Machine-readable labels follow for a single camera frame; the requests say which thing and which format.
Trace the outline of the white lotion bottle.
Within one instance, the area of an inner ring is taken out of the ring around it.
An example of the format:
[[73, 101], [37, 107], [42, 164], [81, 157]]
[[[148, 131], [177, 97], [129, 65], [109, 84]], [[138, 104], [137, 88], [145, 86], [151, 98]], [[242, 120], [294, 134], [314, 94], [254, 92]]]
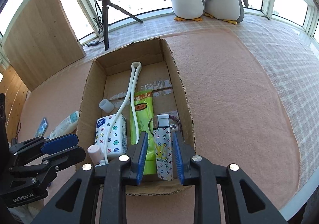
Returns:
[[61, 121], [57, 127], [50, 133], [49, 139], [55, 139], [66, 134], [72, 133], [76, 127], [79, 119], [79, 111], [74, 111], [66, 119]]

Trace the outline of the small pink bottle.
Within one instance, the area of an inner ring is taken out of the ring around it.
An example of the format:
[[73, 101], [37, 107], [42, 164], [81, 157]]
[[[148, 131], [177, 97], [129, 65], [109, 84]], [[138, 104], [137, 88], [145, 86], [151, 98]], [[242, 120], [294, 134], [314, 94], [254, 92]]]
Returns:
[[88, 155], [94, 165], [99, 165], [100, 163], [105, 163], [104, 154], [101, 147], [97, 144], [93, 144], [87, 149]]

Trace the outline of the patterned tissue pack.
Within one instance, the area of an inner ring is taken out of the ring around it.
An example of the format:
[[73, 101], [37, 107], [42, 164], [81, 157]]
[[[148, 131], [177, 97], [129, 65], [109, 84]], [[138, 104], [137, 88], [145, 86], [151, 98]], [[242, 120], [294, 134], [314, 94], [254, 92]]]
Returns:
[[106, 147], [109, 161], [127, 152], [127, 121], [125, 116], [120, 114], [114, 125], [110, 127], [115, 116], [112, 114], [96, 121], [95, 144], [100, 146], [102, 152]]

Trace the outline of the translucent bottle cap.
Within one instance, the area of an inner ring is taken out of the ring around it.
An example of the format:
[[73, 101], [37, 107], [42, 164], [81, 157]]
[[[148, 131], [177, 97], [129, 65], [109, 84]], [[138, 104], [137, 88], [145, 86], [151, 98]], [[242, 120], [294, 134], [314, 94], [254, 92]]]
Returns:
[[103, 99], [99, 103], [99, 108], [101, 108], [104, 112], [110, 113], [114, 110], [115, 106], [108, 99]]

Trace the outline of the patterned lighter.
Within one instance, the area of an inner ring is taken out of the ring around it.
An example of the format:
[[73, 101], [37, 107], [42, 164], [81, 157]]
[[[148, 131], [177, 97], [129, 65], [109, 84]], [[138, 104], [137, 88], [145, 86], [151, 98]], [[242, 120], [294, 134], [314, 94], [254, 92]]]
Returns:
[[158, 114], [153, 119], [156, 169], [158, 178], [173, 180], [172, 139], [168, 114]]

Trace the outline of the blue sachet packet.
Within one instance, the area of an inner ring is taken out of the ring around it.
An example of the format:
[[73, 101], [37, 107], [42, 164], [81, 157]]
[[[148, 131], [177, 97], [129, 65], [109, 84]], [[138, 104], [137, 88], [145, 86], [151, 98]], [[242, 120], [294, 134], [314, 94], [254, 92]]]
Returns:
[[38, 138], [38, 137], [43, 137], [46, 130], [48, 128], [48, 122], [47, 122], [47, 119], [46, 117], [43, 117], [39, 127], [37, 128], [37, 131], [35, 133], [35, 138]]

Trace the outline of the pine wood headboard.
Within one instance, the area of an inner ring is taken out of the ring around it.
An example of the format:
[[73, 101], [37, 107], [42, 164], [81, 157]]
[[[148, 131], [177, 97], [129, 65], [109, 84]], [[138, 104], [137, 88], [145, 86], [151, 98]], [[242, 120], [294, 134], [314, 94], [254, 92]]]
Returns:
[[1, 93], [5, 94], [5, 115], [7, 122], [5, 124], [8, 142], [11, 145], [13, 139], [21, 129], [21, 113], [29, 89], [23, 83], [19, 75], [12, 66], [5, 69], [1, 66]]

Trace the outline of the cardboard box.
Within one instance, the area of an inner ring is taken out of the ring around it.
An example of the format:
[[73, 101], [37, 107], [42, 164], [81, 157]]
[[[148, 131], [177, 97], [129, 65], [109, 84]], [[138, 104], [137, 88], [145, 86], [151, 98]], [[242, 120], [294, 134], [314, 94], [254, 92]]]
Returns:
[[133, 43], [94, 60], [83, 92], [77, 125], [79, 146], [97, 145], [105, 160], [118, 158], [148, 135], [141, 184], [128, 195], [169, 195], [179, 182], [170, 120], [194, 145], [187, 96], [172, 52], [160, 38]]

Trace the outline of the large wooden board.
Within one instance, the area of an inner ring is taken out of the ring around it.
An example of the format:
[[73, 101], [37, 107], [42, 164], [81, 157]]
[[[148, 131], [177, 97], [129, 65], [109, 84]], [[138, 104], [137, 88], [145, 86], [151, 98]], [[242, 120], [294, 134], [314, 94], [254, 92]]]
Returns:
[[7, 28], [3, 49], [30, 91], [85, 56], [60, 0], [24, 0]]

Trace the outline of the plaid bed sheet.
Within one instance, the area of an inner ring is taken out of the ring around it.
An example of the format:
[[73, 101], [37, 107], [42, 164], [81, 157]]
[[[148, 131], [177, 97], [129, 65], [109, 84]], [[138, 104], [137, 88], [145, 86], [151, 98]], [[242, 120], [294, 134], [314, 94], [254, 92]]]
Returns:
[[318, 169], [318, 58], [293, 27], [255, 15], [246, 15], [238, 25], [210, 18], [175, 22], [169, 15], [112, 30], [110, 50], [157, 36], [222, 28], [245, 44], [279, 93], [300, 152], [298, 187], [302, 188]]

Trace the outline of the black tripod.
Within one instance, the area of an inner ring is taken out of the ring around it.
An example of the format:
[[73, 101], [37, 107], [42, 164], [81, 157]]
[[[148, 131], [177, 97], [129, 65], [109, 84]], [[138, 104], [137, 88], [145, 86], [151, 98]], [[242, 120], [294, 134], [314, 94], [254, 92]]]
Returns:
[[129, 18], [137, 21], [138, 23], [143, 23], [141, 19], [134, 16], [127, 10], [119, 7], [116, 4], [113, 4], [111, 0], [99, 0], [102, 1], [102, 19], [103, 19], [103, 37], [104, 37], [104, 50], [107, 51], [109, 49], [109, 7], [113, 7], [114, 9], [126, 14]]

